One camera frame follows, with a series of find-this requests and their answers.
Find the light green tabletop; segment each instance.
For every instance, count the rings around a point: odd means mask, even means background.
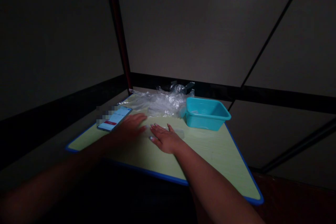
[[[209,162],[215,169],[223,174],[233,186],[245,197],[260,200],[261,196],[249,174],[249,171],[240,156],[240,153],[225,124],[219,131],[199,128],[190,128],[183,119],[172,117],[148,117],[142,125],[157,123],[166,127],[169,123],[175,130],[184,133],[184,141],[202,158]],[[97,141],[107,132],[97,129],[93,125],[68,148],[80,151]],[[160,151],[150,140],[152,135],[147,129],[138,141],[113,150],[108,156],[114,161],[165,174],[185,180],[185,176],[174,155]]]

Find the black baseboard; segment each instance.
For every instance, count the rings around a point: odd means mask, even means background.
[[[125,75],[112,78],[0,121],[0,169],[32,151],[127,89]]]
[[[161,86],[169,90],[170,83],[177,80],[179,84],[186,85],[193,80],[169,78],[142,73],[131,73],[132,84],[140,88],[155,89]],[[195,95],[224,101],[243,100],[254,103],[289,107],[293,109],[309,110],[321,113],[336,114],[336,97],[319,96],[275,89],[266,89],[252,86],[227,86],[206,82],[195,82]]]

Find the red button on screen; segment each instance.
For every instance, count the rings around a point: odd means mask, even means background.
[[[116,123],[114,123],[114,122],[110,122],[110,121],[106,121],[106,122],[104,122],[104,123],[112,124],[112,125],[117,125]]]

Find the right hand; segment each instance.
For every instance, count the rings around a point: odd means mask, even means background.
[[[151,132],[155,137],[149,139],[163,152],[168,154],[175,154],[179,146],[184,143],[183,140],[175,133],[173,128],[167,124],[169,131],[162,128],[158,124],[151,124]]]

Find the plastic container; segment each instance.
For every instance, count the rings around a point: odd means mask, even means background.
[[[187,98],[187,125],[217,131],[223,123],[231,119],[224,105],[217,100]]]

